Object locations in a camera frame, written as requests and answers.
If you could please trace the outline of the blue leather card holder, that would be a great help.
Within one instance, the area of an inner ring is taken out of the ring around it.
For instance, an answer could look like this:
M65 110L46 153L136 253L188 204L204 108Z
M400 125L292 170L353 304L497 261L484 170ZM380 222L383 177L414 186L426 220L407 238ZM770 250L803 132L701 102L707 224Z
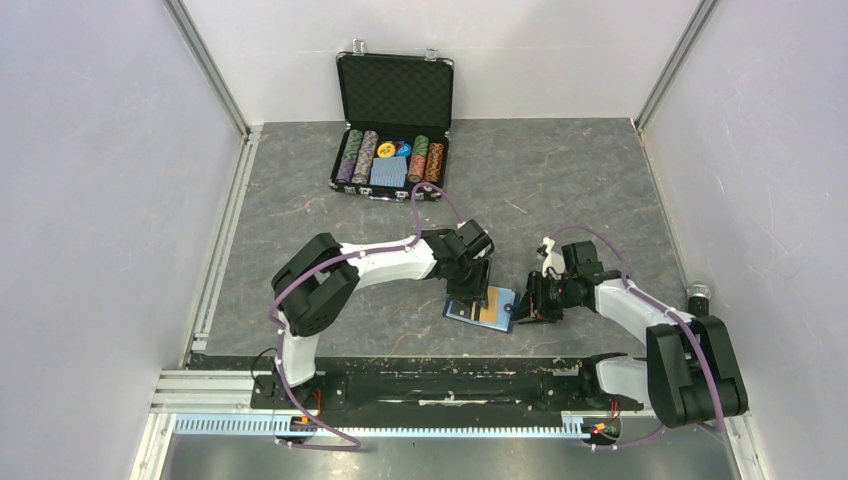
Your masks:
M518 306L520 295L512 289L490 286L486 305L472 301L448 299L444 305L444 318L472 326L510 333L513 329L513 312Z

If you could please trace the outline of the gold VIP card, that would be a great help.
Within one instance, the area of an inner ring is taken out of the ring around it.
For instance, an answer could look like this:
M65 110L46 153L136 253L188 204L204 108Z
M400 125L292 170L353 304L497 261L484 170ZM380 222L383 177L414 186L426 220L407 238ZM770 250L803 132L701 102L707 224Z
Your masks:
M472 322L490 330L509 332L516 298L517 292L514 290L490 286L486 306L476 304L473 307Z

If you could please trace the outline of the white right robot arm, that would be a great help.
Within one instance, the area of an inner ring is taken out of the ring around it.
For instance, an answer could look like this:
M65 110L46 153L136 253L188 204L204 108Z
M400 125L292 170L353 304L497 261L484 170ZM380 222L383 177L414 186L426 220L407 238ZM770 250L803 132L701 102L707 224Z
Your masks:
M669 428L712 421L749 410L747 389L725 323L709 312L704 295L680 311L608 270L591 241L558 247L549 237L537 250L542 267L529 273L526 292L511 309L518 324L556 323L571 308L612 320L640 340L643 358L625 353L587 357L577 392L591 408L614 398L650 407Z

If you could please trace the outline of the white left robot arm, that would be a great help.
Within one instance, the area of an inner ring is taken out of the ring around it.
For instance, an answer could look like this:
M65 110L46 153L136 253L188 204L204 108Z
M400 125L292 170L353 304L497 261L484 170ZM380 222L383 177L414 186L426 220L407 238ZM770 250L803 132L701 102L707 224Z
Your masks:
M355 292L384 283L437 279L445 281L453 297L485 301L494 250L494 241L474 220L365 245L339 242L330 233L315 235L271 279L269 318L280 337L278 397L295 408L312 399L320 335Z

